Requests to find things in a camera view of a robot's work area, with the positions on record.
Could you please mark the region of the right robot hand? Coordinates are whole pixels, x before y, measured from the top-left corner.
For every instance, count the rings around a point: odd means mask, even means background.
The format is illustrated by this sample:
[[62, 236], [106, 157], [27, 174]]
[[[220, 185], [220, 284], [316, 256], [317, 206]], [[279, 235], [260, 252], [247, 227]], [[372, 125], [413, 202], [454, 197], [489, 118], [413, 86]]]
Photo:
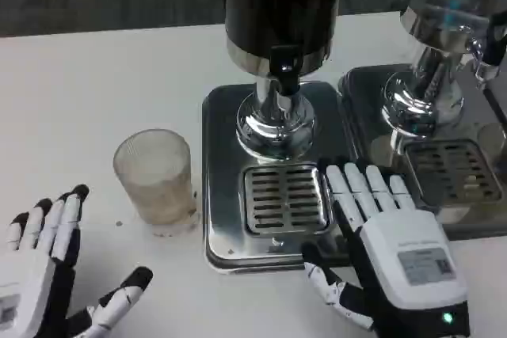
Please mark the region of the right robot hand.
[[368, 161], [317, 164], [358, 284], [315, 244], [302, 245], [307, 278], [324, 303], [378, 337], [469, 337], [465, 279], [434, 213], [418, 208], [404, 176]]

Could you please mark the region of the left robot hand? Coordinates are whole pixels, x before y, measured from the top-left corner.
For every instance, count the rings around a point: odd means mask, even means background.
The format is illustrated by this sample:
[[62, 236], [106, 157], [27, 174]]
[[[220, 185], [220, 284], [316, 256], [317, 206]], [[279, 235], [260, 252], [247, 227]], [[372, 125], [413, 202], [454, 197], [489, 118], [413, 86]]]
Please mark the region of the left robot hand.
[[89, 192], [79, 184], [41, 199], [9, 224], [1, 254], [3, 337], [107, 337], [150, 285], [152, 270], [139, 266], [96, 304], [67, 313]]

